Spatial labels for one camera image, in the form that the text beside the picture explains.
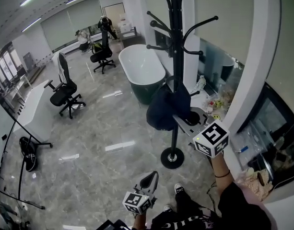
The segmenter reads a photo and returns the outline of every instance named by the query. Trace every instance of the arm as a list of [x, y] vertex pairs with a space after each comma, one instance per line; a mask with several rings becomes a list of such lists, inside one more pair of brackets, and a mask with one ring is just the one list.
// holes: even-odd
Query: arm
[[213, 165], [214, 174], [215, 174], [215, 176], [217, 176], [216, 177], [216, 184], [217, 184], [217, 188], [218, 188], [218, 194], [220, 196], [222, 194], [222, 192], [232, 182], [234, 182], [234, 178], [231, 175], [231, 173], [229, 173], [229, 168], [224, 161], [222, 153], [212, 159], [212, 165]]
[[135, 228], [137, 230], [146, 229], [146, 212], [143, 215], [136, 216], [133, 228]]

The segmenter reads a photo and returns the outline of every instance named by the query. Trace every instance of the person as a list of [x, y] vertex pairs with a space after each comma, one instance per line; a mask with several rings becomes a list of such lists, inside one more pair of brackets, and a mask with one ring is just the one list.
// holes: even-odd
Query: person
[[[191, 200], [181, 184], [175, 185], [177, 212], [165, 206], [163, 213], [152, 220], [151, 230], [204, 229], [276, 229], [276, 223], [267, 209], [248, 188], [240, 188], [219, 154], [212, 159], [222, 213], [217, 214]], [[133, 229], [145, 229], [146, 214], [137, 215]]]
[[107, 18], [106, 16], [101, 16], [101, 19], [98, 23], [98, 28], [101, 29], [101, 31], [106, 30], [108, 31], [115, 40], [117, 40], [117, 35], [116, 33], [113, 31], [113, 24], [112, 21]]
[[88, 35], [88, 33], [86, 33], [84, 30], [78, 30], [78, 31], [76, 31], [75, 36], [78, 39], [78, 41], [80, 42], [79, 49], [81, 51], [86, 51], [89, 48], [89, 44], [88, 44], [89, 35]]

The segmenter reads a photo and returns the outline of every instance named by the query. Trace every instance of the door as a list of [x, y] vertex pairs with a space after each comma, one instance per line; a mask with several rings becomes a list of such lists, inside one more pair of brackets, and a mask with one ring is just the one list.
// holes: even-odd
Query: door
[[106, 15], [113, 24], [115, 29], [119, 29], [118, 23], [120, 22], [120, 14], [124, 14], [123, 3], [107, 6], [103, 8], [103, 14]]

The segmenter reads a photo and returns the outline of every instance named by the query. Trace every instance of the hanging bag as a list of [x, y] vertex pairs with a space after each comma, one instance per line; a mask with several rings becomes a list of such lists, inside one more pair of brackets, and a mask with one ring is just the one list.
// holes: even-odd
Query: hanging bag
[[[172, 80], [178, 81], [176, 92], [172, 92], [167, 84]], [[171, 76], [153, 95], [147, 110], [147, 122], [157, 130], [170, 131], [176, 125], [173, 115], [182, 119], [190, 117], [190, 94], [181, 81]]]

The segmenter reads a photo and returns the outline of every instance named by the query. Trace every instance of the black stand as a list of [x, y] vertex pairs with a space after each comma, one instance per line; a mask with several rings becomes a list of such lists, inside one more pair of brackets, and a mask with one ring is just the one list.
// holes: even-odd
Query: black stand
[[[2, 159], [1, 159], [1, 163], [0, 163], [0, 172], [1, 172], [1, 167], [2, 167], [2, 162], [3, 162], [4, 154], [7, 152], [7, 151], [6, 151], [7, 143], [8, 143], [9, 137], [10, 137], [10, 135], [11, 135], [11, 133], [12, 133], [12, 130], [13, 130], [13, 128], [14, 128], [14, 125], [15, 125], [16, 123], [17, 123], [17, 124], [18, 124], [18, 125], [19, 125], [19, 126], [20, 126], [20, 127], [26, 132], [26, 133], [28, 133], [28, 134], [30, 135], [29, 140], [28, 140], [27, 145], [26, 145], [27, 147], [28, 147], [28, 145], [30, 144], [32, 138], [35, 139], [35, 141], [37, 142], [37, 143], [35, 144], [36, 147], [38, 147], [38, 146], [43, 146], [43, 145], [49, 145], [51, 148], [53, 147], [53, 144], [50, 143], [50, 142], [46, 142], [46, 143], [40, 142], [40, 141], [39, 141], [36, 137], [34, 137], [29, 131], [27, 131], [27, 129], [24, 128], [24, 127], [18, 122], [18, 120], [17, 120], [14, 116], [12, 116], [12, 115], [10, 114], [9, 111], [7, 111], [7, 110], [5, 110], [5, 111], [6, 111], [6, 112], [8, 113], [8, 115], [12, 118], [12, 120], [14, 121], [14, 123], [13, 123], [13, 125], [12, 125], [12, 128], [11, 128], [10, 132], [9, 132], [9, 135], [8, 135], [8, 137], [7, 137], [6, 144], [5, 144], [5, 147], [4, 147], [4, 151], [3, 151], [3, 155], [2, 155]], [[11, 195], [8, 195], [8, 194], [2, 192], [1, 190], [0, 190], [0, 193], [4, 194], [4, 195], [6, 195], [6, 196], [8, 196], [8, 197], [10, 197], [10, 198], [13, 198], [13, 199], [15, 199], [15, 200], [18, 200], [18, 201], [20, 201], [20, 202], [23, 202], [23, 203], [26, 203], [26, 204], [29, 204], [29, 205], [35, 206], [36, 208], [39, 208], [39, 209], [45, 209], [44, 206], [39, 206], [39, 205], [37, 205], [37, 204], [35, 204], [35, 203], [31, 202], [31, 201], [25, 201], [25, 200], [21, 200], [21, 199], [20, 199], [20, 193], [21, 193], [21, 181], [22, 181], [22, 174], [23, 174], [24, 163], [25, 163], [25, 156], [24, 156], [24, 158], [23, 158], [22, 166], [21, 166], [21, 172], [20, 172], [20, 178], [19, 178], [18, 198], [13, 197], [13, 196], [11, 196]]]
[[[188, 35], [195, 30], [197, 27], [209, 23], [214, 20], [218, 20], [217, 16], [200, 22], [193, 27], [191, 27], [183, 37], [183, 22], [182, 22], [182, 0], [166, 0], [169, 10], [169, 19], [170, 19], [170, 29], [155, 15], [150, 11], [147, 12], [148, 15], [153, 17], [155, 20], [150, 22], [150, 26], [160, 28], [169, 33], [172, 44], [168, 47], [162, 48], [157, 46], [147, 45], [147, 49], [158, 49], [158, 50], [167, 50], [173, 47], [173, 60], [174, 60], [174, 77], [179, 81], [183, 81], [183, 69], [184, 69], [184, 52], [191, 55], [203, 55], [202, 51], [188, 51], [185, 48], [185, 41]], [[174, 92], [177, 91], [178, 81], [174, 81]], [[176, 169], [180, 167], [184, 161], [183, 152], [176, 147], [178, 134], [178, 125], [172, 131], [172, 141], [171, 147], [166, 148], [161, 155], [161, 162], [163, 166], [168, 169]]]

